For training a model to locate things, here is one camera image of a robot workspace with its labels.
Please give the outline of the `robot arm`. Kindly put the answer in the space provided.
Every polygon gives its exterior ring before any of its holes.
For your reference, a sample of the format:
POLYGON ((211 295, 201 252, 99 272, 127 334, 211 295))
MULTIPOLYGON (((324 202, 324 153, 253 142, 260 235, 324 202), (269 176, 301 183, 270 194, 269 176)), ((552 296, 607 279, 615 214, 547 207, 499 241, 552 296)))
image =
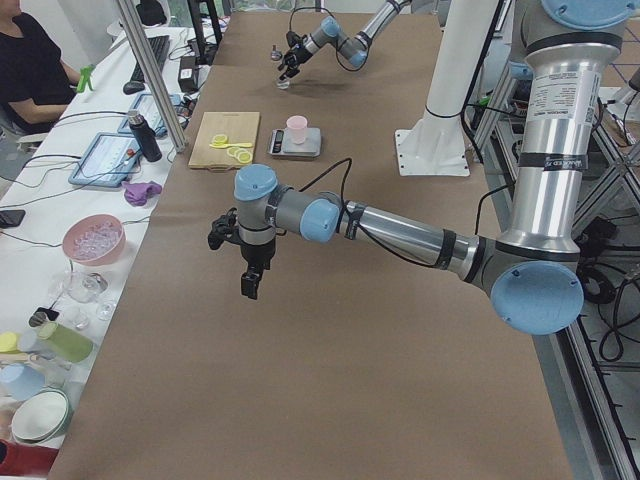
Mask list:
POLYGON ((299 35, 293 29, 294 15, 312 7, 294 8, 289 15, 286 41, 289 49, 283 54, 277 67, 278 87, 287 88, 290 81, 300 73, 303 64, 309 61, 323 47, 335 49, 338 65, 348 72, 358 72, 366 64, 376 37, 401 13, 410 1, 385 1, 368 23, 354 36, 345 33, 342 26, 328 9, 319 26, 309 34, 299 35))
POLYGON ((570 325, 584 303, 571 231, 600 78, 636 9, 634 1, 518 3, 512 54, 533 83, 510 222, 498 238, 464 237, 333 193, 308 195, 279 183, 270 167, 249 165, 236 174, 232 221, 247 262, 242 293, 256 297, 278 230, 316 242, 340 233, 456 273, 482 289, 516 330, 547 335, 570 325))

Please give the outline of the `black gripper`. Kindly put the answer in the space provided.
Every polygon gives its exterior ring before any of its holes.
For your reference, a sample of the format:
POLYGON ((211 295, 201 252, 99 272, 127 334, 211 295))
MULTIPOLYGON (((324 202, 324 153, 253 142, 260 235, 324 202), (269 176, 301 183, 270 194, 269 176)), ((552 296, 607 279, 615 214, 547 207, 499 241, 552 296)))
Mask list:
POLYGON ((300 73, 299 65, 306 63, 313 55, 313 37, 311 34, 300 36, 287 34, 289 50, 282 57, 277 69, 281 72, 279 82, 289 82, 300 73))
POLYGON ((260 245, 242 241, 241 255, 247 262, 248 270, 241 276, 241 294, 249 299, 258 299, 259 284, 262 274, 270 269, 272 258, 276 253, 276 239, 260 245))

